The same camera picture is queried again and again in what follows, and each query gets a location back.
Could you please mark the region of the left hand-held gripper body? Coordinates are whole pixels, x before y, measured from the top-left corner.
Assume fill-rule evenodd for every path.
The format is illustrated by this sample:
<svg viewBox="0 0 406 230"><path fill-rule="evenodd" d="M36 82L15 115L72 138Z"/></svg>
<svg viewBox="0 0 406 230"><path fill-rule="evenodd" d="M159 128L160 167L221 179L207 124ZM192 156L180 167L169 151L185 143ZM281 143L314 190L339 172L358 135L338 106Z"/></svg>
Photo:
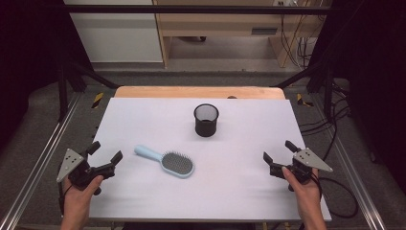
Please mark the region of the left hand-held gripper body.
<svg viewBox="0 0 406 230"><path fill-rule="evenodd" d="M88 156L85 151L77 153L72 149L66 150L59 167L56 182L61 183L68 178L78 189L84 189L98 175L108 179L115 175L116 166L110 162L98 167L92 167L88 163Z"/></svg>

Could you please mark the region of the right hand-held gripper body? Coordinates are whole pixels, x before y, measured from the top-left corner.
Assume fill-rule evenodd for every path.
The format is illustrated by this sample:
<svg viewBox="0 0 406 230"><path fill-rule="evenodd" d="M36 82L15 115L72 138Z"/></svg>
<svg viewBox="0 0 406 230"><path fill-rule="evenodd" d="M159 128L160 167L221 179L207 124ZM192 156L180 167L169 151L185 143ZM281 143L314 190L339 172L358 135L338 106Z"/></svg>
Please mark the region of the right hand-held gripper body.
<svg viewBox="0 0 406 230"><path fill-rule="evenodd" d="M288 147L293 152L292 163L285 165L296 179L305 184L311 180L312 170L322 170L328 173L333 172L333 168L316 155L311 149L300 149L298 147Z"/></svg>

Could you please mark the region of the light blue hairbrush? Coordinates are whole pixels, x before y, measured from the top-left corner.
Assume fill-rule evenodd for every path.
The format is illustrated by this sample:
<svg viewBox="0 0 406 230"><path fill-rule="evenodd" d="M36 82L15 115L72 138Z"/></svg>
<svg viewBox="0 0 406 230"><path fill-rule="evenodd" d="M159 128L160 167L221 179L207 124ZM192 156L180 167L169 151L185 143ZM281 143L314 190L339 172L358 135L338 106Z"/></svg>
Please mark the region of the light blue hairbrush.
<svg viewBox="0 0 406 230"><path fill-rule="evenodd" d="M159 162L161 168L166 173L179 178L187 178L194 171L194 164L189 156L176 151L160 153L145 146L138 145L135 147L134 152L137 155Z"/></svg>

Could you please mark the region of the black mesh cup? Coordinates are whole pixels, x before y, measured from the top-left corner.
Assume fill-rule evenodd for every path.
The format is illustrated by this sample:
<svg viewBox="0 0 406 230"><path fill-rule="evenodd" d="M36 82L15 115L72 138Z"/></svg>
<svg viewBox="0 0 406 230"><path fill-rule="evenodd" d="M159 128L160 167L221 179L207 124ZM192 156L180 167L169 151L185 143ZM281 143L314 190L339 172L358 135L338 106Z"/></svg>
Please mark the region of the black mesh cup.
<svg viewBox="0 0 406 230"><path fill-rule="evenodd" d="M210 104L198 105L193 111L195 119L195 132L201 137L211 137L216 133L216 124L219 117L218 109Z"/></svg>

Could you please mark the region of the person's right hand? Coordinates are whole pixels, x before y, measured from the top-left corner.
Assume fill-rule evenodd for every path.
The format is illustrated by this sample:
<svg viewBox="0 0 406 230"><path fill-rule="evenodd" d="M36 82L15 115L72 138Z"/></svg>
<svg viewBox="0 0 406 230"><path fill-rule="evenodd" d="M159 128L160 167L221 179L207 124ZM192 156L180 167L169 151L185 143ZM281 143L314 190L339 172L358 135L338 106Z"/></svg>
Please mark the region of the person's right hand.
<svg viewBox="0 0 406 230"><path fill-rule="evenodd" d="M314 212L321 209L320 192L315 182L301 184L287 167L282 167L282 173L294 190L300 211Z"/></svg>

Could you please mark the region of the person's left hand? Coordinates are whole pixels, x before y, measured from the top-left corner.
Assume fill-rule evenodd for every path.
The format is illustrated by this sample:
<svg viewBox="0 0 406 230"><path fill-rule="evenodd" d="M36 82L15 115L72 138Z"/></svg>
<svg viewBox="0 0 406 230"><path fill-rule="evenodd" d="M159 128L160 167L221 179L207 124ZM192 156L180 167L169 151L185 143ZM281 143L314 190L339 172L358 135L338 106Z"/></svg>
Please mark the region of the person's left hand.
<svg viewBox="0 0 406 230"><path fill-rule="evenodd" d="M102 184L103 177L96 176L84 189L76 188L68 179L64 179L64 215L87 214L90 209L92 196Z"/></svg>

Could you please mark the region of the yellow black tape strip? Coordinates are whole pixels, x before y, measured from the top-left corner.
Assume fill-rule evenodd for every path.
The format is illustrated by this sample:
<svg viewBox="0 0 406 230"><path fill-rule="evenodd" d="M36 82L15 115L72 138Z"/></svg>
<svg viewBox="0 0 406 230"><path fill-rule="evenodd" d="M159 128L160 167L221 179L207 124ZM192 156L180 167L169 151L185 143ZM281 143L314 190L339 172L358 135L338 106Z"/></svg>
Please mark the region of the yellow black tape strip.
<svg viewBox="0 0 406 230"><path fill-rule="evenodd" d="M307 106L307 107L314 106L314 103L312 103L312 102L305 102L303 97L302 97L302 94L297 94L297 104Z"/></svg>
<svg viewBox="0 0 406 230"><path fill-rule="evenodd" d="M98 94L96 95L96 97L95 97L93 103L92 103L91 108L97 108L97 107L99 106L101 100L102 100L102 97L103 97L103 93L102 93L102 92L101 92L101 93L98 93Z"/></svg>

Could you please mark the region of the black metal stand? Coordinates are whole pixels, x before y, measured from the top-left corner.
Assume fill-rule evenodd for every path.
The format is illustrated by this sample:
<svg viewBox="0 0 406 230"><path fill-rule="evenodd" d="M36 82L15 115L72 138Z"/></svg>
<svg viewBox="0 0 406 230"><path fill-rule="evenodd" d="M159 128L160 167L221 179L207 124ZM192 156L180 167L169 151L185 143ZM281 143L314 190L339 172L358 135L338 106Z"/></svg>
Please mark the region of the black metal stand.
<svg viewBox="0 0 406 230"><path fill-rule="evenodd" d="M324 87L324 105L323 112L329 122L332 121L332 83L333 76L332 70L327 63L323 61L317 61L294 75L293 77L284 80L276 84L277 88L284 89L288 85L303 79L304 77L310 77L310 81L307 84L307 91L309 93L317 93L321 87Z"/></svg>
<svg viewBox="0 0 406 230"><path fill-rule="evenodd" d="M69 61L61 64L57 69L58 95L59 95L59 118L61 122L68 114L67 83L70 83L75 92L83 92L87 84L82 79L87 76L110 89L118 89L120 86L98 75L80 64Z"/></svg>

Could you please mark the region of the wooden table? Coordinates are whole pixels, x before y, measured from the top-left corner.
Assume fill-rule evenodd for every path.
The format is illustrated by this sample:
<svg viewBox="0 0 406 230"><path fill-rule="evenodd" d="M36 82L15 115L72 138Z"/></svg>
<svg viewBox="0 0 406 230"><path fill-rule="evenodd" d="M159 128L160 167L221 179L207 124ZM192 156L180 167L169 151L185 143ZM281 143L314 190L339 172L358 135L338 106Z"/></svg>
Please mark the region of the wooden table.
<svg viewBox="0 0 406 230"><path fill-rule="evenodd" d="M278 87L257 86L121 86L115 98L209 98L284 100Z"/></svg>

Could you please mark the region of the black curtain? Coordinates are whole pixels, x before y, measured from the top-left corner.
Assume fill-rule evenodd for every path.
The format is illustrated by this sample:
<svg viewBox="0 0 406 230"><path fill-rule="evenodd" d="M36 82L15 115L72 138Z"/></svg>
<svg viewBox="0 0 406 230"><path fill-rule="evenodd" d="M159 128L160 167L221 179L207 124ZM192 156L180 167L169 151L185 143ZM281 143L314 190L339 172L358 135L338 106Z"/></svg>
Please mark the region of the black curtain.
<svg viewBox="0 0 406 230"><path fill-rule="evenodd" d="M57 81L58 59L90 68L64 0L0 0L0 149L12 138L35 90Z"/></svg>
<svg viewBox="0 0 406 230"><path fill-rule="evenodd" d="M406 192L406 0L332 0L312 59L335 34L333 76L350 82L350 106L369 148Z"/></svg>

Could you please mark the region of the white cabinet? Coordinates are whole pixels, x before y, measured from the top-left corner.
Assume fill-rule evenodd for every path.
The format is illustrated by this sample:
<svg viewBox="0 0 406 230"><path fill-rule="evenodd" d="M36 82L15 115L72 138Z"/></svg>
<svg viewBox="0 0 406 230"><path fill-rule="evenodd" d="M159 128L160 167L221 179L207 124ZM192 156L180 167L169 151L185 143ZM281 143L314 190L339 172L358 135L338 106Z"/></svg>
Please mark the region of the white cabinet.
<svg viewBox="0 0 406 230"><path fill-rule="evenodd" d="M153 13L71 13L92 63L162 62Z"/></svg>

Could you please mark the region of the wooden cabinet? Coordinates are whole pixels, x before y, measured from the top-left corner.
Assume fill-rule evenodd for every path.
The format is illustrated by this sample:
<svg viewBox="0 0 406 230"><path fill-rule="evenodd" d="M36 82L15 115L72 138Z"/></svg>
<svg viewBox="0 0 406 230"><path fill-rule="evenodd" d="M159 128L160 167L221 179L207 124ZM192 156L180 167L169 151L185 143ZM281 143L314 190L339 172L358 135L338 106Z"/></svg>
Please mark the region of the wooden cabinet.
<svg viewBox="0 0 406 230"><path fill-rule="evenodd" d="M151 0L155 6L329 7L333 0ZM265 36L281 68L291 62L299 38L317 37L323 15L158 13L159 34L176 36Z"/></svg>

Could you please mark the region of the black horizontal bar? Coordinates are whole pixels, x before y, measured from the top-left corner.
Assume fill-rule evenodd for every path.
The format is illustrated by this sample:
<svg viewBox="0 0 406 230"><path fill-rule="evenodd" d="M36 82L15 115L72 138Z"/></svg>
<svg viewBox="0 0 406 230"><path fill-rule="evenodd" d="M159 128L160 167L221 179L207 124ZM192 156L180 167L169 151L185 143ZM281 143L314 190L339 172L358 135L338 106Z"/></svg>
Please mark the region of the black horizontal bar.
<svg viewBox="0 0 406 230"><path fill-rule="evenodd" d="M305 14L328 15L345 12L333 7L242 7L242 6L152 6L152 5L62 5L75 13L211 13L211 14Z"/></svg>

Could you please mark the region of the aluminium rail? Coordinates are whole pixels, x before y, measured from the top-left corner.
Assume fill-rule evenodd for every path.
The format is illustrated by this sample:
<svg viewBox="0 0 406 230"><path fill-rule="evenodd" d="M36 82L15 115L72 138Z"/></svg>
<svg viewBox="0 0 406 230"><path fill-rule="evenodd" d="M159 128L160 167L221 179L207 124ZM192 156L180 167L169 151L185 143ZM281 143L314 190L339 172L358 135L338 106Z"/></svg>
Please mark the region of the aluminium rail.
<svg viewBox="0 0 406 230"><path fill-rule="evenodd" d="M73 94L73 97L68 104L66 115L56 124L51 137L48 139L47 144L36 160L34 167L27 177L22 189L18 193L18 196L14 200L9 211L0 221L0 230L14 230L16 227L42 177L42 174L44 174L52 156L54 155L65 129L68 127L71 118L77 109L80 99L81 93Z"/></svg>
<svg viewBox="0 0 406 230"><path fill-rule="evenodd" d="M359 208L371 230L387 230L386 225L377 211L372 198L367 191L358 171L353 166L347 151L338 136L334 137L335 128L329 130L328 136L336 150L336 157L354 193Z"/></svg>

